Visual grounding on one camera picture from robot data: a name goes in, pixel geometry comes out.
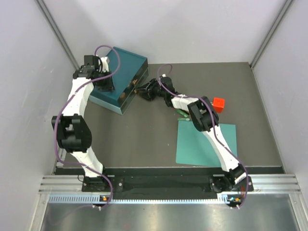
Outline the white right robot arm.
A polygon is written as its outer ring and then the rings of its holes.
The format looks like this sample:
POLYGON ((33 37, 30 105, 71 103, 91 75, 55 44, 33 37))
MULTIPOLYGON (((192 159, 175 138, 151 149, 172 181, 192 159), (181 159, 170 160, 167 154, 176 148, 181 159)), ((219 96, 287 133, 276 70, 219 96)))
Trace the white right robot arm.
POLYGON ((210 142, 224 171, 222 177, 209 178, 213 191, 217 193, 234 191, 240 188, 242 183, 244 189, 247 189, 249 186, 247 170, 229 148, 218 122, 219 117, 207 97, 192 97, 175 91, 171 78, 166 75, 158 79, 153 78, 134 91, 147 101, 162 97, 168 107, 189 113, 196 130, 210 142))

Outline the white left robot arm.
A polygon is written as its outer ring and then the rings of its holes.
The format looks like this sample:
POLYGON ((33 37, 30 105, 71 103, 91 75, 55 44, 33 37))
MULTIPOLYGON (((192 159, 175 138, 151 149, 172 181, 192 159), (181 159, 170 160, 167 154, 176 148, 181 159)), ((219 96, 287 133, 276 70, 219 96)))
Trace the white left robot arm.
POLYGON ((108 57, 86 55, 84 64, 73 74, 67 103, 60 115, 51 120, 56 132, 56 145, 70 153, 85 172, 84 192, 113 190, 111 181, 104 175, 103 164, 91 147, 92 133, 84 119, 87 102, 95 85, 104 90, 114 89, 108 63, 108 57))

